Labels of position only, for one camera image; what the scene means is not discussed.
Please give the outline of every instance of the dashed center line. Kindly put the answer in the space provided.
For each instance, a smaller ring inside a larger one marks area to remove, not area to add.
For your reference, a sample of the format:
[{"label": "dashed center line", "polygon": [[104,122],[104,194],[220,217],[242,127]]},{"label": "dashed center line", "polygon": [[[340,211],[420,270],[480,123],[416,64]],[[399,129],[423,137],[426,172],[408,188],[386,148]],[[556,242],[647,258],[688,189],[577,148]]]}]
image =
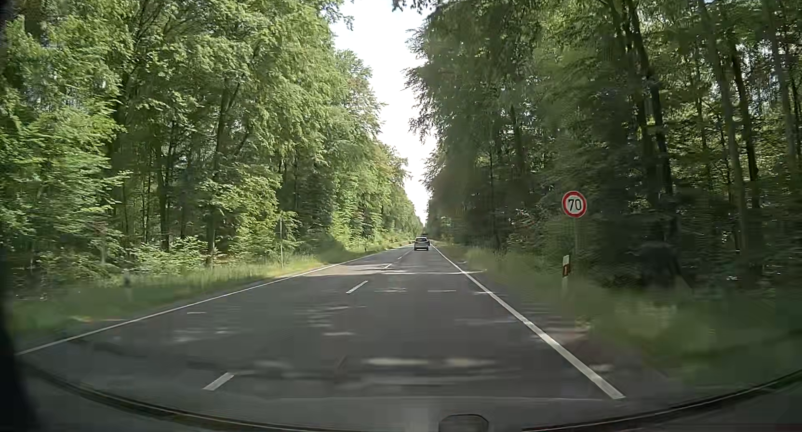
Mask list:
[{"label": "dashed center line", "polygon": [[356,285],[355,287],[351,288],[350,290],[348,290],[348,292],[346,292],[346,294],[353,293],[354,291],[358,290],[358,289],[359,289],[359,287],[361,287],[361,286],[362,286],[363,284],[365,284],[365,283],[367,283],[367,280],[365,280],[364,282],[362,282],[362,283],[359,283],[359,284],[358,284],[358,285]]},{"label": "dashed center line", "polygon": [[234,377],[234,373],[225,373],[222,376],[217,377],[212,383],[208,384],[207,386],[203,387],[203,389],[207,391],[214,391],[227,381],[230,381]]}]

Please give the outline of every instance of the metal pole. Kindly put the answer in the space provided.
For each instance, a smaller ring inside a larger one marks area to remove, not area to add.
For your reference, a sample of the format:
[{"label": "metal pole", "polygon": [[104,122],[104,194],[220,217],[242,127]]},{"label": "metal pole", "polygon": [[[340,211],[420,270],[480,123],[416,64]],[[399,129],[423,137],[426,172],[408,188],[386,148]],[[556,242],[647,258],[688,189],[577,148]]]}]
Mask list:
[{"label": "metal pole", "polygon": [[571,219],[571,227],[574,229],[574,264],[572,270],[579,267],[579,218]]}]

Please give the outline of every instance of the solid white edge line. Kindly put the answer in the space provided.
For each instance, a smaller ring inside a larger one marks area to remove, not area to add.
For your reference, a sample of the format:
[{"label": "solid white edge line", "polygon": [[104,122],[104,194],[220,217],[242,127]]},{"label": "solid white edge line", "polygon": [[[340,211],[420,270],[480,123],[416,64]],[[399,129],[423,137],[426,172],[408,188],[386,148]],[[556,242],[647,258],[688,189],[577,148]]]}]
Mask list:
[{"label": "solid white edge line", "polygon": [[554,338],[549,336],[541,328],[537,327],[531,320],[526,319],[526,316],[518,313],[515,308],[510,307],[509,304],[507,304],[501,298],[499,298],[498,295],[496,295],[495,293],[493,293],[490,290],[488,290],[485,287],[485,285],[483,285],[482,283],[479,283],[479,281],[477,279],[473,278],[472,275],[470,275],[467,272],[463,271],[463,269],[461,267],[457,266],[456,263],[454,263],[453,261],[449,260],[448,257],[446,255],[444,255],[443,252],[440,251],[440,249],[435,247],[435,250],[437,251],[437,253],[440,254],[440,256],[445,258],[448,263],[451,263],[454,267],[459,269],[459,271],[462,272],[466,277],[468,277],[468,279],[470,279],[471,282],[476,283],[476,286],[478,286],[483,292],[486,292],[488,295],[490,295],[490,297],[493,297],[493,300],[498,302],[508,312],[510,312],[513,316],[515,316],[517,320],[519,320],[520,322],[524,323],[524,325],[526,325],[530,330],[535,332],[543,341],[545,341],[549,346],[551,346],[560,355],[562,355],[563,358],[565,358],[571,365],[574,365],[574,367],[576,369],[579,369],[580,373],[585,374],[585,376],[588,377],[591,382],[593,382],[594,384],[596,384],[596,386],[601,388],[601,391],[604,391],[608,396],[610,396],[613,399],[623,399],[625,397],[614,386],[610,385],[609,382],[604,380],[604,378],[602,378],[602,376],[596,374],[596,372],[593,371],[591,368],[589,368],[588,365],[582,363],[581,360],[576,358],[576,356],[574,356],[572,353],[570,353],[566,348],[562,347],[562,345],[560,343],[557,343]]},{"label": "solid white edge line", "polygon": [[203,389],[207,391],[214,391],[220,388],[221,385],[225,384],[227,381],[230,381],[234,377],[234,373],[225,373],[222,376],[217,377],[214,381],[207,386],[203,387]]},{"label": "solid white edge line", "polygon": [[362,282],[362,283],[359,283],[359,284],[358,284],[358,285],[356,285],[355,287],[351,288],[350,290],[348,290],[348,291],[346,292],[346,294],[353,293],[354,291],[358,290],[358,289],[359,289],[359,287],[361,287],[361,286],[362,286],[363,284],[365,284],[365,283],[367,283],[367,280],[365,280],[364,282]]},{"label": "solid white edge line", "polygon": [[19,351],[19,352],[15,353],[15,355],[19,356],[19,355],[25,355],[27,353],[36,352],[38,350],[46,349],[46,348],[49,348],[51,346],[61,345],[62,343],[67,343],[69,341],[77,340],[78,338],[84,338],[85,336],[95,335],[96,333],[105,332],[106,330],[112,330],[113,328],[117,328],[117,327],[123,327],[124,325],[133,324],[135,322],[139,322],[141,320],[150,319],[150,318],[153,318],[153,317],[156,317],[156,316],[166,315],[167,313],[177,312],[178,310],[183,310],[184,308],[194,307],[195,305],[204,304],[204,303],[209,302],[211,300],[222,299],[224,297],[228,297],[229,295],[234,295],[234,294],[238,294],[240,292],[250,291],[250,290],[256,289],[258,287],[264,287],[264,286],[267,286],[267,285],[272,285],[273,283],[283,282],[284,280],[294,279],[295,277],[301,277],[303,275],[312,274],[312,273],[318,272],[318,271],[323,271],[324,269],[328,269],[330,267],[340,266],[341,264],[350,263],[352,261],[357,261],[357,260],[360,260],[360,259],[363,259],[363,258],[367,258],[369,256],[373,256],[373,255],[376,255],[376,254],[381,254],[381,252],[376,252],[376,253],[373,253],[373,254],[363,255],[363,256],[360,256],[359,258],[354,258],[354,259],[349,259],[348,261],[343,261],[342,263],[328,264],[326,266],[319,267],[319,268],[313,269],[311,271],[302,272],[300,274],[295,274],[295,275],[290,275],[288,277],[284,277],[283,279],[273,280],[272,282],[262,283],[262,284],[258,284],[258,285],[252,286],[252,287],[246,287],[246,288],[234,291],[234,292],[227,292],[226,294],[216,295],[216,296],[210,297],[208,299],[204,299],[204,300],[199,300],[197,302],[193,302],[192,304],[181,305],[180,307],[170,308],[168,310],[164,310],[163,312],[157,312],[157,313],[154,313],[154,314],[151,314],[151,315],[141,316],[141,317],[138,317],[138,318],[135,318],[135,319],[132,319],[132,320],[127,320],[126,322],[120,322],[120,323],[117,323],[117,324],[109,325],[107,327],[96,328],[95,330],[90,330],[89,332],[81,333],[81,334],[74,335],[74,336],[69,336],[69,337],[63,338],[61,340],[56,340],[56,341],[52,341],[50,343],[45,343],[44,345],[38,345],[38,346],[36,346],[34,348],[25,349],[24,351]]}]

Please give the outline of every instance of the sky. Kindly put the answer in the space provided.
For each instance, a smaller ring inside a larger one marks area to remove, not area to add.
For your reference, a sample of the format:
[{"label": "sky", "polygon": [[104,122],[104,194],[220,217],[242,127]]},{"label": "sky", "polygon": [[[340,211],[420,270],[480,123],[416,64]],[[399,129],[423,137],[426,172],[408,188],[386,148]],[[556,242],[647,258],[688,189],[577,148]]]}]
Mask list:
[{"label": "sky", "polygon": [[420,221],[426,222],[429,194],[423,175],[435,142],[421,143],[409,130],[409,119],[417,115],[416,101],[414,93],[404,88],[406,68],[422,63],[406,47],[406,40],[411,36],[409,30],[423,23],[424,15],[414,10],[393,12],[391,0],[355,0],[343,6],[343,14],[354,18],[353,30],[336,23],[332,27],[335,45],[352,50],[373,70],[371,84],[378,100],[386,104],[379,114],[382,132],[378,138],[408,161],[406,170],[411,177],[404,183],[406,196],[415,204]]}]

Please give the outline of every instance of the speed limit sign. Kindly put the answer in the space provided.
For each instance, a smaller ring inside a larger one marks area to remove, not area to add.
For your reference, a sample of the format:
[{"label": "speed limit sign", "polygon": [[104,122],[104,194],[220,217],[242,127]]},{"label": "speed limit sign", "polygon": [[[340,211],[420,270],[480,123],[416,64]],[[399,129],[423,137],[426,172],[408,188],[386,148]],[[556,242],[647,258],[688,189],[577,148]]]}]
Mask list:
[{"label": "speed limit sign", "polygon": [[572,218],[580,218],[588,210],[588,201],[579,191],[568,191],[562,196],[562,210]]}]

